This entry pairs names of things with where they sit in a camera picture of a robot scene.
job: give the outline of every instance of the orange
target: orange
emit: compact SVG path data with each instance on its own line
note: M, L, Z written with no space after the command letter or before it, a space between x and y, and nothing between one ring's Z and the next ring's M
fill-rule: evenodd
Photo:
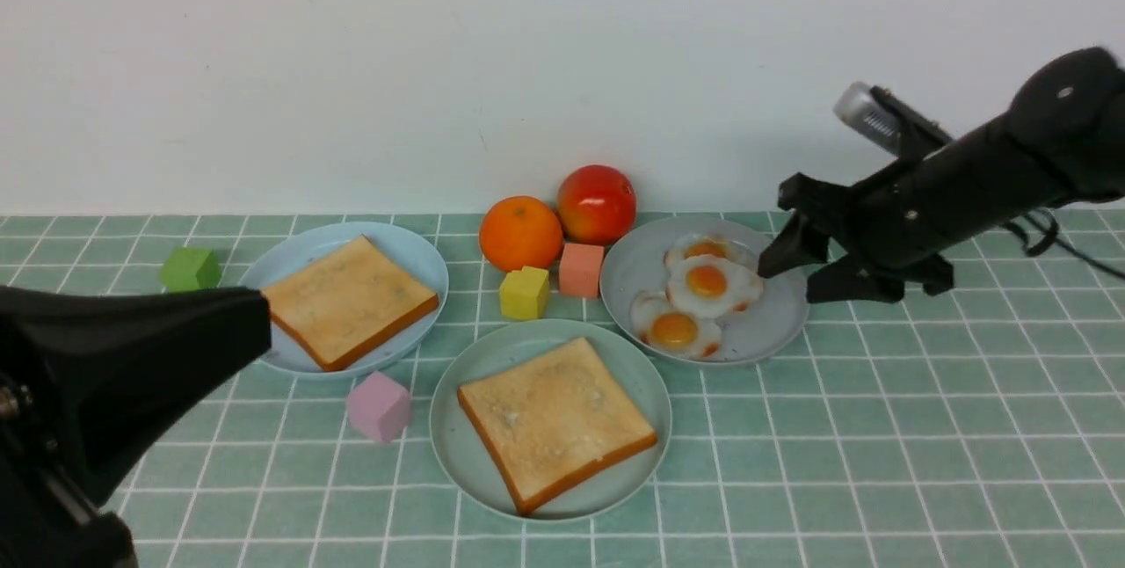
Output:
M502 272L547 270L562 252L562 223L533 196L510 196L480 220L480 252Z

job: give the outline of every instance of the salmon-colored cube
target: salmon-colored cube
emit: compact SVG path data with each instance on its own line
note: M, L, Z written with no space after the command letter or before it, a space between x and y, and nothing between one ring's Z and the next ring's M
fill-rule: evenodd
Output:
M559 260L559 292L575 298L597 298L605 247L600 244L567 243Z

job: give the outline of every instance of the cable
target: cable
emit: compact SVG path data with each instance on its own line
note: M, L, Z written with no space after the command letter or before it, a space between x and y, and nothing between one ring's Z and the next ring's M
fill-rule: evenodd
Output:
M1020 228L1019 226L1016 226L1016 224L1005 224L1005 228L1007 228L1008 232L1012 232L1012 234L1016 234L1017 238L1024 241L1024 251L1027 252L1027 255L1040 255L1042 254L1042 252L1045 252L1046 249L1051 247L1052 244L1058 244L1059 247L1063 247L1065 249L1066 252L1070 252L1070 255L1076 256L1076 259L1081 260L1086 264L1090 264L1090 267L1096 268L1096 270L1116 277L1116 279L1118 280L1125 280L1125 272L1123 272L1122 270L1117 270L1117 268L1110 268L1109 264L1105 264L1100 262L1100 260L1094 260L1091 259L1091 256L1087 255L1086 252L1078 251L1078 249L1073 247L1072 244L1066 243L1065 240L1059 238L1059 224L1051 215L1051 213L1046 210L1035 210L1035 211L1045 213L1047 218L1051 219L1051 224L1050 226L1044 226L1044 224L1041 224L1038 223L1038 220L1033 219L1032 218L1033 211L1027 213L1027 215L1024 215L1023 218L1027 220L1027 223L1032 224L1032 227L1035 227L1036 231L1041 232L1041 234L1043 234L1044 236L1044 238L1040 241L1040 243L1037 243L1034 247L1027 246L1027 235L1024 234L1023 231L1020 231L1019 234L1012 231L1012 228L1017 228L1017 231L1019 231ZM1037 251L1037 254L1032 254L1032 252L1029 252L1029 249L1033 249L1033 251Z

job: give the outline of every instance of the gray plate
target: gray plate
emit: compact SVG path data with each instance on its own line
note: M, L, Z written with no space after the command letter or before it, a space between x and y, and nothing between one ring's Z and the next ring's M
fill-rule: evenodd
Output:
M670 216L634 228L610 249L602 264L602 300L611 318L630 340L650 355L701 368L748 364L774 355L800 335L809 316L806 300L806 277L791 270L766 281L766 290L748 312L718 319L722 328L722 348L706 360L688 360L669 355L644 344L631 328L629 308L639 291L664 291L668 270L664 252L680 236L719 234L746 247L757 259L770 244L768 236L752 228L708 216Z
M550 501L530 517L522 517L484 442L457 403L457 388L525 362L576 336L586 336L602 357L655 429L657 443ZM524 321L482 336L449 364L430 408L430 438L446 476L483 507L520 521L573 522L616 507L650 479L664 460L670 436L672 399L651 360L610 328L583 321Z

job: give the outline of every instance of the yellow cube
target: yellow cube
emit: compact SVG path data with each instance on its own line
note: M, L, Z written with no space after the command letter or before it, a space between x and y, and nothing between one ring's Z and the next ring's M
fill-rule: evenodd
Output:
M539 268L522 268L500 283L500 313L519 321L539 319L547 312L550 274Z

